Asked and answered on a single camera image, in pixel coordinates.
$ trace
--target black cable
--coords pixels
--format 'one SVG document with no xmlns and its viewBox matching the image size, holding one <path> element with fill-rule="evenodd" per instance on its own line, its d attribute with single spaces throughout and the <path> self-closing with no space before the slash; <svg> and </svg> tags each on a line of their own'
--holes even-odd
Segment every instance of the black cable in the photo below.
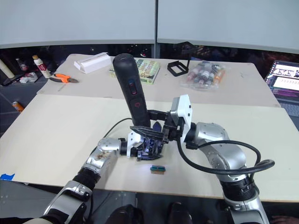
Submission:
<svg viewBox="0 0 299 224">
<path fill-rule="evenodd" d="M 119 123 L 125 121 L 125 120 L 131 120 L 131 118 L 124 118 L 122 120 L 120 120 L 119 122 L 117 122 L 115 125 L 112 126 L 112 128 L 104 135 L 103 138 L 107 137 L 107 135 L 115 128 L 115 126 L 117 126 Z"/>
<path fill-rule="evenodd" d="M 233 141 L 233 140 L 210 141 L 210 142 L 207 142 L 205 144 L 199 145 L 198 148 L 203 148 L 205 146 L 214 145 L 214 144 L 234 144 L 234 145 L 244 146 L 246 148 L 251 149 L 252 151 L 254 151 L 256 153 L 256 163 L 255 163 L 255 165 L 258 164 L 261 161 L 260 151 L 257 148 L 253 147 L 252 145 L 241 142 L 241 141 Z"/>
<path fill-rule="evenodd" d="M 220 141 L 212 141 L 205 143 L 199 147 L 204 147 L 208 145 L 213 145 L 213 144 L 219 144 Z M 190 166 L 192 166 L 195 169 L 198 169 L 200 171 L 206 172 L 206 173 L 211 173 L 211 174 L 216 174 L 216 175 L 242 175 L 242 174 L 252 174 L 256 172 L 260 172 L 266 169 L 269 169 L 274 166 L 275 162 L 273 160 L 264 160 L 262 162 L 257 163 L 254 167 L 251 168 L 243 168 L 243 169 L 214 169 L 214 168 L 208 168 L 208 167 L 203 167 L 201 165 L 198 165 L 191 160 L 189 160 L 186 155 L 183 152 L 182 146 L 181 146 L 181 140 L 180 137 L 177 138 L 177 146 L 178 146 L 178 151 L 183 160 Z"/>
<path fill-rule="evenodd" d="M 92 214 L 93 214 L 93 194 L 90 198 L 90 210 L 89 210 L 88 218 L 86 220 L 86 224 L 89 224 L 90 219 L 92 218 Z"/>
</svg>

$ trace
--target white table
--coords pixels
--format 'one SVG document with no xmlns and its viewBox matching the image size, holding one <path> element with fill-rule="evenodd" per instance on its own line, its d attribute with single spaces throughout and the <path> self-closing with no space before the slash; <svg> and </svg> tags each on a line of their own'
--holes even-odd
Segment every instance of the white table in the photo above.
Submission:
<svg viewBox="0 0 299 224">
<path fill-rule="evenodd" d="M 149 109 L 167 111 L 171 102 L 147 102 Z M 276 165 L 257 173 L 255 181 L 264 201 L 298 202 L 299 132 L 283 108 L 194 104 L 194 122 L 215 122 L 232 140 L 257 147 L 262 159 Z M 13 181 L 63 186 L 72 179 L 104 133 L 129 111 L 124 100 L 59 95 L 37 95 L 0 139 L 0 174 L 14 174 Z M 111 132 L 126 137 L 130 121 Z M 196 150 L 185 150 L 194 162 L 209 166 Z M 188 166 L 175 142 L 163 149 L 164 157 L 140 161 L 120 157 L 106 184 L 97 188 L 174 195 L 222 197 L 215 175 Z M 254 154 L 246 150 L 247 164 Z M 164 175 L 150 173 L 152 164 L 164 165 Z"/>
<path fill-rule="evenodd" d="M 117 79 L 109 76 L 109 66 L 89 74 L 84 74 L 75 68 L 74 61 L 86 57 L 88 56 L 69 55 L 56 71 L 56 73 L 70 75 L 79 80 L 78 84 L 61 84 L 49 80 L 38 93 L 124 99 Z M 183 76 L 174 77 L 167 70 L 167 64 L 174 60 L 153 60 L 160 62 L 161 68 L 153 85 L 142 85 L 146 100 L 171 102 L 174 97 L 188 94 L 193 103 L 280 107 L 279 102 L 252 63 L 221 62 L 227 68 L 227 72 L 219 89 L 196 91 L 181 87 L 180 82 Z M 198 61 L 190 61 L 189 68 L 197 63 Z"/>
</svg>

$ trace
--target book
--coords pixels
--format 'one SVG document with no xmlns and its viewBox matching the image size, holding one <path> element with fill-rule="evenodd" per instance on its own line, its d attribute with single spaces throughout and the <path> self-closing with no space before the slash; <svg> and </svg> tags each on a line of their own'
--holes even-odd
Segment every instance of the book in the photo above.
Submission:
<svg viewBox="0 0 299 224">
<path fill-rule="evenodd" d="M 147 84 L 153 84 L 160 70 L 160 63 L 141 58 L 135 59 L 135 61 L 139 70 L 140 81 Z M 116 77 L 113 67 L 109 69 L 109 75 L 111 77 Z"/>
</svg>

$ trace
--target white bottle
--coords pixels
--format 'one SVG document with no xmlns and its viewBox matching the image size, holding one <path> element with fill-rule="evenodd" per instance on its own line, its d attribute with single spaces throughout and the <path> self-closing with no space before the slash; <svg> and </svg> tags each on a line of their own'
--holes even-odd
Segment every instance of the white bottle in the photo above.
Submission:
<svg viewBox="0 0 299 224">
<path fill-rule="evenodd" d="M 38 58 L 37 55 L 33 55 L 32 58 L 34 60 L 34 63 L 37 65 L 38 69 L 43 74 L 43 76 L 45 76 L 45 78 L 50 78 L 51 74 L 48 71 L 47 66 L 44 64 L 44 62 L 40 58 Z"/>
<path fill-rule="evenodd" d="M 4 64 L 2 60 L 0 60 L 0 69 L 3 71 L 3 73 L 8 77 L 8 78 L 14 78 L 14 74 L 11 72 L 11 70 Z"/>
</svg>

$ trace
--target orange object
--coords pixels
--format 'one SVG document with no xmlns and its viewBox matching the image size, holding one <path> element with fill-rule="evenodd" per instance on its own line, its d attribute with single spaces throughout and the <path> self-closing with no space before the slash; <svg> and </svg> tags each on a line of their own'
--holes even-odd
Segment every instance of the orange object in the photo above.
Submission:
<svg viewBox="0 0 299 224">
<path fill-rule="evenodd" d="M 71 78 L 70 76 L 66 76 L 64 74 L 55 74 L 54 76 L 60 78 L 63 83 L 68 83 L 68 79 Z"/>
<path fill-rule="evenodd" d="M 221 69 L 214 77 L 214 84 L 219 85 L 220 81 L 222 80 L 224 76 L 225 70 Z"/>
<path fill-rule="evenodd" d="M 17 101 L 13 102 L 13 107 L 20 113 L 24 110 L 24 107 Z"/>
</svg>

